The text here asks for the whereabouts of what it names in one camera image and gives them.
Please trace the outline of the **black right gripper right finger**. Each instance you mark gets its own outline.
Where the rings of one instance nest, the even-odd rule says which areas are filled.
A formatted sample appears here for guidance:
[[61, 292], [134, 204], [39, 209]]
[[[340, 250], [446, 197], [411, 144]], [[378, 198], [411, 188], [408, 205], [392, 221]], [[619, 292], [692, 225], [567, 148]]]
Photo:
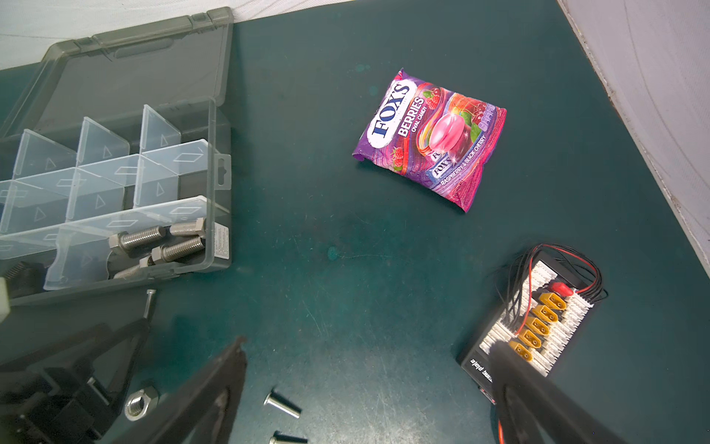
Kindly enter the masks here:
[[489, 362], [504, 442], [623, 442], [538, 373], [508, 344], [495, 343], [490, 349]]

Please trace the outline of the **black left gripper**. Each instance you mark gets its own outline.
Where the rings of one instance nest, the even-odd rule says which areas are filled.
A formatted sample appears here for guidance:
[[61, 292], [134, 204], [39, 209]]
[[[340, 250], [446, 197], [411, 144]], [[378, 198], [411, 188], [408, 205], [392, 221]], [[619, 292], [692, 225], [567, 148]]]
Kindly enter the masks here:
[[[123, 409], [139, 353], [150, 332], [140, 318], [116, 331], [98, 324], [1, 364], [3, 443], [94, 443]], [[112, 379], [94, 363], [120, 345]]]

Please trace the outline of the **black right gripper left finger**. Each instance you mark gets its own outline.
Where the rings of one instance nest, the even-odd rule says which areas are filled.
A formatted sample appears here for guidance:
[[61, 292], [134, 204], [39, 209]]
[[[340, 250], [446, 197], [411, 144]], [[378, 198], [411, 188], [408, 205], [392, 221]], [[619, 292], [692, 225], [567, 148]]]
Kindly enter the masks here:
[[227, 443], [244, 389], [246, 338], [237, 338], [118, 443]]

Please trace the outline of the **silver hex bolt pair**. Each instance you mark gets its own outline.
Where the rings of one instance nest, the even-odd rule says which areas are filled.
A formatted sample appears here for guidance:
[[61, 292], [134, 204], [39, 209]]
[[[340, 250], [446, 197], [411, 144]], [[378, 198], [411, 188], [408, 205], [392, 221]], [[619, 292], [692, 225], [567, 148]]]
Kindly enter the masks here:
[[128, 279], [136, 275], [139, 271], [151, 266], [176, 262], [178, 259], [194, 255], [205, 249], [203, 238], [196, 236], [184, 242], [168, 246], [158, 246], [153, 248], [151, 253], [139, 260], [138, 264], [116, 273], [113, 279]]

